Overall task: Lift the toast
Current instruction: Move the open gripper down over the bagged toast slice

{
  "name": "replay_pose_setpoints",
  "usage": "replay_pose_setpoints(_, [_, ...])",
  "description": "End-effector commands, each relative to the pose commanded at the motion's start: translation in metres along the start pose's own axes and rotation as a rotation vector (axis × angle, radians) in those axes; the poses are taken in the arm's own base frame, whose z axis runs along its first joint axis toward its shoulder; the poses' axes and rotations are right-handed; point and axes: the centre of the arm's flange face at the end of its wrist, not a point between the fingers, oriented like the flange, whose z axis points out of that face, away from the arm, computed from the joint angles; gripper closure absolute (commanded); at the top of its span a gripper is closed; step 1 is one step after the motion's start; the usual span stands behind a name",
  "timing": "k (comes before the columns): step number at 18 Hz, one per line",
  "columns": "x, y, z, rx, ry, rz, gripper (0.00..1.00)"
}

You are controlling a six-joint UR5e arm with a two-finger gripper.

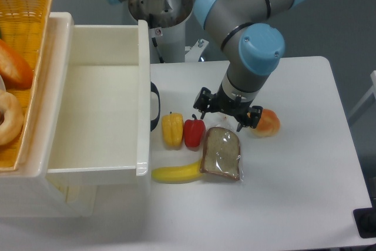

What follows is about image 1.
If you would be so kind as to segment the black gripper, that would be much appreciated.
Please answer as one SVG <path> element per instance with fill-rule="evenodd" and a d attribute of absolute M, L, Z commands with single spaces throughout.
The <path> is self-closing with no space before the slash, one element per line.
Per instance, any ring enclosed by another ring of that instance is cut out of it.
<path fill-rule="evenodd" d="M 238 121 L 236 131 L 243 128 L 256 129 L 263 113 L 261 106 L 250 107 L 251 102 L 242 102 L 238 96 L 235 100 L 230 99 L 224 92 L 218 91 L 214 95 L 202 87 L 193 104 L 193 108 L 200 112 L 200 119 L 203 120 L 206 113 L 224 113 L 232 116 Z"/>

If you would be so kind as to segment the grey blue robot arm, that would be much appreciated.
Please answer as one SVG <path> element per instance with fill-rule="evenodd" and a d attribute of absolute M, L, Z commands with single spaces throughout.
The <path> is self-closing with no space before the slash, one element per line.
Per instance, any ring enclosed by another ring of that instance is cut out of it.
<path fill-rule="evenodd" d="M 271 16 L 305 0 L 108 0 L 128 3 L 136 21 L 149 27 L 151 59 L 157 63 L 185 56 L 185 22 L 194 15 L 230 65 L 216 93 L 202 88 L 194 108 L 202 115 L 221 112 L 238 128 L 256 128 L 263 109 L 253 101 L 284 55 L 284 38 L 266 24 Z"/>

